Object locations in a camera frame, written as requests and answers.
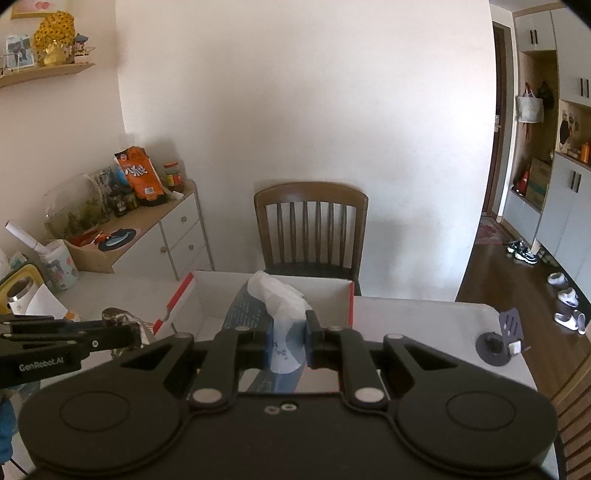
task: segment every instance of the wooden shelf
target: wooden shelf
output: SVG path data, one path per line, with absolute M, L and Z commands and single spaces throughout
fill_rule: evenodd
M 70 63 L 68 65 L 56 65 L 51 67 L 26 67 L 18 73 L 8 73 L 0 78 L 0 88 L 16 85 L 17 83 L 30 82 L 31 80 L 59 77 L 61 75 L 74 75 L 92 67 L 94 63 Z

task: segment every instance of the glass jar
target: glass jar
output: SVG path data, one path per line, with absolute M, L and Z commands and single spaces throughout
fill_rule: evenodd
M 173 161 L 164 165 L 164 173 L 166 175 L 166 186 L 172 192 L 182 192 L 181 174 L 178 169 L 178 162 Z

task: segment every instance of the white table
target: white table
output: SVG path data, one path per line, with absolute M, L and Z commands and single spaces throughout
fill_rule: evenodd
M 488 305 L 444 301 L 355 297 L 353 328 L 365 340 L 382 342 L 389 333 L 400 333 L 537 390 L 522 355 L 502 367 L 481 360 L 475 341 L 481 333 L 501 333 L 499 314 Z M 543 468 L 558 479 L 556 452 L 552 447 Z
M 82 320 L 98 320 L 103 309 L 118 307 L 153 322 L 165 316 L 166 304 L 178 286 L 179 283 L 173 281 L 82 272 L 79 283 L 59 294 L 58 298 L 68 309 L 78 313 Z M 360 331 L 366 340 L 377 342 L 381 342 L 389 333 L 401 333 L 461 360 L 536 388 L 521 355 L 511 359 L 504 367 L 493 367 L 484 363 L 476 353 L 474 342 L 481 333 L 501 332 L 498 313 L 486 305 L 355 297 L 353 328 Z M 93 353 L 83 361 L 83 369 L 110 359 L 109 352 Z M 33 464 L 20 436 L 15 437 L 13 445 L 16 460 L 25 470 L 32 470 Z M 544 467 L 558 478 L 553 449 Z M 10 476 L 15 470 L 8 471 L 8 480 L 22 478 L 16 473 Z

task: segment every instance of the chair seat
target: chair seat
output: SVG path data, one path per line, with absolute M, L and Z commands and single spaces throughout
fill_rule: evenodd
M 359 280 L 351 273 L 350 268 L 338 265 L 329 265 L 315 262 L 295 262 L 275 264 L 265 270 L 271 275 L 285 275 L 288 277 L 317 277 L 317 278 L 342 278 L 351 280 L 355 284 L 355 295 L 361 296 Z

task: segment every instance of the slipper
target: slipper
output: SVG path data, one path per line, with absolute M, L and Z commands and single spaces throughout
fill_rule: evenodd
M 566 283 L 566 277 L 562 272 L 552 273 L 548 276 L 548 283 L 554 286 L 562 286 Z

